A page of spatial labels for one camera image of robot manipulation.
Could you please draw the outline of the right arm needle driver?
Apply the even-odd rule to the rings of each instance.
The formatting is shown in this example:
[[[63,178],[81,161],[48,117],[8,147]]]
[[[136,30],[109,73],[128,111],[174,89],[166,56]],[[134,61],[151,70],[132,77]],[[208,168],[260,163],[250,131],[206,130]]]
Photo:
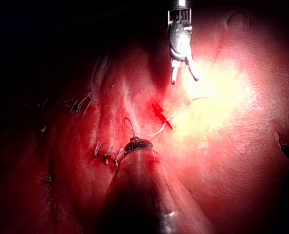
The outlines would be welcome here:
[[[171,57],[184,60],[191,41],[191,9],[168,11],[167,23]]]

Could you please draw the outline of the right arm needle driver jaw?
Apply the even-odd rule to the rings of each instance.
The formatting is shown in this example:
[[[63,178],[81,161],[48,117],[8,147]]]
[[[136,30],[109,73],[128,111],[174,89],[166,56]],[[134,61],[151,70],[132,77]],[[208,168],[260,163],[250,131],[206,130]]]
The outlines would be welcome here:
[[[171,60],[171,84],[172,85],[175,85],[176,83],[177,74],[178,74],[178,70],[180,66],[181,66],[180,60],[176,60],[176,59]]]
[[[192,57],[192,54],[186,54],[186,60],[188,62],[188,68],[190,70],[190,73],[193,77],[193,79],[195,81],[198,81],[199,78],[198,78],[198,71],[197,71],[197,68],[195,66],[195,63],[194,63],[194,60],[193,60],[193,57]]]

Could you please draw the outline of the left arm needle driver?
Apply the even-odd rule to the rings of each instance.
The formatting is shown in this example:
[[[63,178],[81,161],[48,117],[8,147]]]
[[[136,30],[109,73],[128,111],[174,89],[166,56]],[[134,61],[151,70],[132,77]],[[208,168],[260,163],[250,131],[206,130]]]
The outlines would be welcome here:
[[[130,142],[124,147],[124,154],[127,155],[130,152],[137,149],[153,149],[153,144],[146,139],[138,138],[137,136],[130,138]]]

